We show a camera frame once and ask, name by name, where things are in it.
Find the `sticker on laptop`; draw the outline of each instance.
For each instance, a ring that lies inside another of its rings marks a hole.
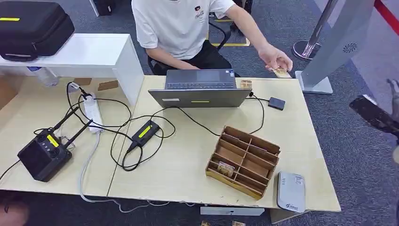
[[[180,101],[179,98],[168,98],[168,99],[162,99],[163,101]]]

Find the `stanchion post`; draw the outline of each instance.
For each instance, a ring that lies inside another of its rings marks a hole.
[[[317,25],[314,28],[309,41],[301,40],[297,41],[293,45],[292,52],[297,58],[301,60],[311,61],[317,54],[318,50],[321,47],[321,45],[317,43],[317,41],[319,40],[320,32],[327,23],[328,18],[330,18],[330,15],[333,12],[337,2],[338,0],[329,0],[327,2],[327,5],[320,16],[320,19],[317,22]]]

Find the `laptop keyboard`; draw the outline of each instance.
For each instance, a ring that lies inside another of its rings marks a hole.
[[[169,83],[166,89],[232,89],[233,82]]]

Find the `black router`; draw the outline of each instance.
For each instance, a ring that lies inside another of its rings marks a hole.
[[[78,109],[79,107],[74,108],[53,128],[43,130],[18,153],[18,158],[33,179],[48,182],[72,158],[68,146],[93,120],[88,121],[65,145],[54,135],[54,131]]]

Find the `white shelf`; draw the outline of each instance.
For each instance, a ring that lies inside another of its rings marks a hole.
[[[1,66],[39,67],[114,67],[129,34],[75,33],[53,56],[42,56],[31,62],[13,62],[0,57]]]
[[[29,75],[26,66],[47,67],[59,77],[116,78],[132,107],[144,79],[130,34],[75,33],[53,56],[31,62],[0,57],[4,74]]]

